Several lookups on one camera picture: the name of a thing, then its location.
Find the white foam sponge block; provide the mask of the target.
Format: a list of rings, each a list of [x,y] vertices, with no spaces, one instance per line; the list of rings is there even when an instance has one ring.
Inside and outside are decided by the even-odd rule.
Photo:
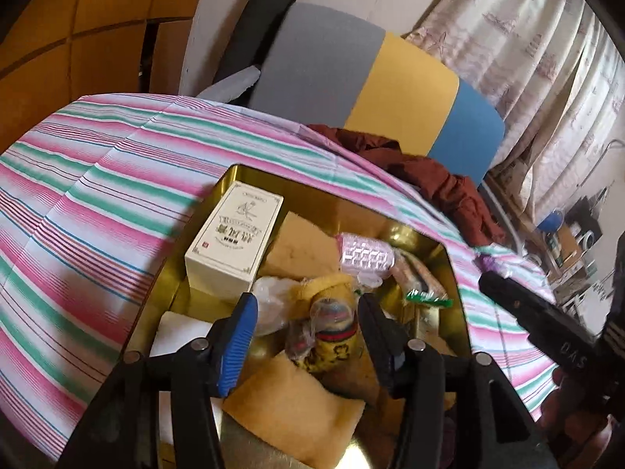
[[[179,348],[197,339],[204,338],[212,324],[173,311],[166,311],[160,318],[150,357],[172,354]]]

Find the white printed carton box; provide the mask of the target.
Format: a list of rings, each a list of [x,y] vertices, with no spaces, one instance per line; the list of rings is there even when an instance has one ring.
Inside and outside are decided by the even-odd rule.
[[[233,182],[184,254],[189,288],[230,303],[250,291],[283,201]]]

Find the gold metal tin box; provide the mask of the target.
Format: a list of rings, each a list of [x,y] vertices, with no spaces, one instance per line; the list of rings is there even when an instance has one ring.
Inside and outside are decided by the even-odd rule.
[[[243,182],[264,191],[283,197],[283,204],[271,233],[274,239],[285,215],[296,213],[311,221],[326,234],[335,236],[347,232],[381,239],[392,246],[402,248],[419,258],[432,274],[446,288],[454,300],[450,309],[439,315],[439,334],[458,356],[469,356],[470,341],[467,324],[458,290],[458,282],[452,269],[447,249],[439,239],[420,233],[408,224],[373,210],[373,201],[363,204],[351,202],[346,194],[331,194],[304,184],[304,180],[290,180],[286,177],[263,172],[251,166],[235,164],[230,166],[204,197],[186,226],[180,232],[165,258],[140,309],[137,320],[128,336],[123,353],[138,351],[147,357],[152,348],[160,318],[165,311],[174,311],[205,322],[227,317],[232,305],[206,295],[193,297],[186,278],[184,253],[195,235],[209,217],[217,203],[234,181]],[[264,337],[252,339],[243,369],[243,378],[249,377],[259,366],[278,354],[284,348],[286,329]],[[248,468],[248,463],[263,463],[265,468],[309,468],[294,458],[288,457],[265,444],[226,416],[221,424],[223,457],[227,468]]]

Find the orange wooden wardrobe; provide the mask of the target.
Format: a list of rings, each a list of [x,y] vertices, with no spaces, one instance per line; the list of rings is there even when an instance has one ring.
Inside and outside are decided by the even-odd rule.
[[[199,0],[1,0],[1,146],[86,94],[179,90]]]

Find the black rolled mat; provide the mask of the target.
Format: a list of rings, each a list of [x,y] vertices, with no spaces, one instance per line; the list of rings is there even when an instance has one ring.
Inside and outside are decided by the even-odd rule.
[[[243,69],[257,67],[271,45],[285,13],[296,0],[248,0],[220,58],[214,82]]]

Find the grey yellow blue chair back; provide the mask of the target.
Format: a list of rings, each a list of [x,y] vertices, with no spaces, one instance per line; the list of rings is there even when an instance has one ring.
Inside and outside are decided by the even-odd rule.
[[[330,7],[296,3],[271,45],[249,108],[376,134],[481,183],[503,139],[496,109],[425,51]]]

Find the clear plastic bag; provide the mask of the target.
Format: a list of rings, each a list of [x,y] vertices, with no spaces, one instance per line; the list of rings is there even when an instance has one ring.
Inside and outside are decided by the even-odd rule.
[[[291,296],[298,287],[293,279],[274,276],[263,276],[254,282],[251,293],[257,300],[256,336],[268,336],[287,325]]]

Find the yellow sponge far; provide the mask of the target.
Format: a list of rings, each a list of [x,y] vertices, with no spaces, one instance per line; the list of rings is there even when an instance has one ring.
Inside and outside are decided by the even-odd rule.
[[[259,276],[300,281],[338,273],[338,242],[307,219],[288,212],[259,268]]]

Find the blue cup on desk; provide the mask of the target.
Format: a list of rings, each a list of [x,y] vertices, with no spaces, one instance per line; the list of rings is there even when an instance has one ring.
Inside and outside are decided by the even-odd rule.
[[[554,209],[549,215],[537,226],[541,233],[556,233],[564,224],[564,212],[561,209]]]

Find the dark red garment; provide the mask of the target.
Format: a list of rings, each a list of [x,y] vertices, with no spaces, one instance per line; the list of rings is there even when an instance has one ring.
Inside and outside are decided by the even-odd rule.
[[[504,230],[470,178],[451,173],[431,158],[406,154],[396,140],[322,124],[311,129],[413,186],[455,224],[469,246],[506,243]]]

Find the striped pink green bedsheet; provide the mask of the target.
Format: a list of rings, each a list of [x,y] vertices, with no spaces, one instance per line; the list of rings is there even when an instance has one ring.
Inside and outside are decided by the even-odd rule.
[[[470,345],[533,416],[553,362],[478,289],[478,251],[414,188],[308,127],[194,97],[86,95],[1,157],[1,410],[55,462],[119,358],[175,238],[244,164],[399,220],[445,246]]]

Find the yellow sponge near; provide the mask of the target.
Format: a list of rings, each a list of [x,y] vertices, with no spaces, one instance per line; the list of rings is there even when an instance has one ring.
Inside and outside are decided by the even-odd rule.
[[[311,468],[336,467],[366,402],[327,391],[279,353],[223,402],[223,412],[273,448]]]

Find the green edged snack packet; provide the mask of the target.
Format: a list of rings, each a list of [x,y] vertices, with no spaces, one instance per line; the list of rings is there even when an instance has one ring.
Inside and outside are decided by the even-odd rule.
[[[394,248],[391,274],[408,302],[436,308],[451,308],[454,303],[442,284],[416,256]]]

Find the patterned beige curtain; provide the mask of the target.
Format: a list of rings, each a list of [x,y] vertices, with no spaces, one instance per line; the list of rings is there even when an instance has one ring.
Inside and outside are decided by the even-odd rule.
[[[534,222],[566,204],[624,103],[624,61],[586,0],[441,0],[407,41],[480,92],[504,137],[491,173]]]

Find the yellow sponge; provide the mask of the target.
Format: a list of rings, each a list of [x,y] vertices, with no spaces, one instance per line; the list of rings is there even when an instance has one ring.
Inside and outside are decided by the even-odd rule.
[[[338,242],[307,219],[288,212],[259,268],[259,276],[300,281],[338,273]]]
[[[366,402],[327,391],[279,353],[223,402],[223,412],[273,448],[311,468],[336,467]]]

